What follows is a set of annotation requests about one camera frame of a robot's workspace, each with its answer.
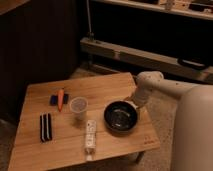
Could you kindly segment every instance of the metal frame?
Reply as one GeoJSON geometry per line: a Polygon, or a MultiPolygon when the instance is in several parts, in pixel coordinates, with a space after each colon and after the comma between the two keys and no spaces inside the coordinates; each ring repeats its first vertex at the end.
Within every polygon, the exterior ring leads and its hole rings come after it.
{"type": "Polygon", "coordinates": [[[169,13],[169,14],[182,15],[182,16],[205,19],[205,20],[213,20],[213,14],[173,9],[172,4],[174,0],[167,0],[167,3],[165,4],[165,6],[158,6],[154,4],[125,1],[125,0],[91,0],[91,1],[96,1],[101,3],[106,3],[106,4],[113,4],[113,5],[128,6],[132,8],[158,11],[158,12],[169,13]]]}
{"type": "Polygon", "coordinates": [[[117,61],[123,61],[137,66],[159,70],[165,73],[170,73],[210,84],[213,83],[213,67],[208,67],[202,71],[195,70],[178,64],[177,59],[173,57],[159,55],[156,53],[120,46],[99,40],[91,41],[87,37],[84,37],[80,43],[82,51],[87,52],[88,54],[103,56],[117,61]]]}

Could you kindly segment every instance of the white robot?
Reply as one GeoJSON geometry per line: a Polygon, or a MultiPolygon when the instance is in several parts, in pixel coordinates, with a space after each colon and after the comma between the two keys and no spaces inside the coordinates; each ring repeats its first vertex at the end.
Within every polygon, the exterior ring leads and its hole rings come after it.
{"type": "Polygon", "coordinates": [[[166,80],[161,72],[141,72],[131,100],[139,107],[152,90],[179,99],[171,171],[213,171],[213,86],[166,80]]]}

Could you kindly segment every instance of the cup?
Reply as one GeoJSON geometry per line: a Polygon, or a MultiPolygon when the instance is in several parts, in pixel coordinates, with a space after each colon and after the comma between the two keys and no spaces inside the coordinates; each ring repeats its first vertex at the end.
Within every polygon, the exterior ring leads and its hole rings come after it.
{"type": "Polygon", "coordinates": [[[76,120],[84,120],[87,112],[87,99],[84,97],[75,97],[69,103],[71,112],[76,120]]]}

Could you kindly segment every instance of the wooden surface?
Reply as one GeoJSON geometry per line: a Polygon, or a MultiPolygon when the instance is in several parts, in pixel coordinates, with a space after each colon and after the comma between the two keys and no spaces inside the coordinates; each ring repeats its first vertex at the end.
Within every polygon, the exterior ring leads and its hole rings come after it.
{"type": "Polygon", "coordinates": [[[139,122],[128,136],[114,136],[104,125],[104,108],[113,101],[124,100],[135,89],[130,73],[34,84],[27,89],[9,170],[38,171],[85,163],[85,121],[76,122],[68,105],[63,106],[61,113],[57,106],[49,106],[50,95],[62,87],[70,94],[69,100],[77,96],[88,99],[87,119],[97,121],[94,160],[160,146],[145,108],[141,109],[139,122]],[[42,112],[52,114],[53,140],[46,143],[41,143],[39,138],[42,112]]]}
{"type": "Polygon", "coordinates": [[[30,0],[0,0],[0,15],[25,4],[30,0]]]}

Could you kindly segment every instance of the wooden cabinet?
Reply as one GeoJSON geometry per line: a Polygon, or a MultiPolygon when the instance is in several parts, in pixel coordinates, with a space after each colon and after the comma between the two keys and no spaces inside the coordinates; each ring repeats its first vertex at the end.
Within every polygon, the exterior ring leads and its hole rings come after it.
{"type": "Polygon", "coordinates": [[[76,68],[75,3],[31,0],[0,16],[0,118],[18,118],[29,83],[67,79],[76,68]]]}

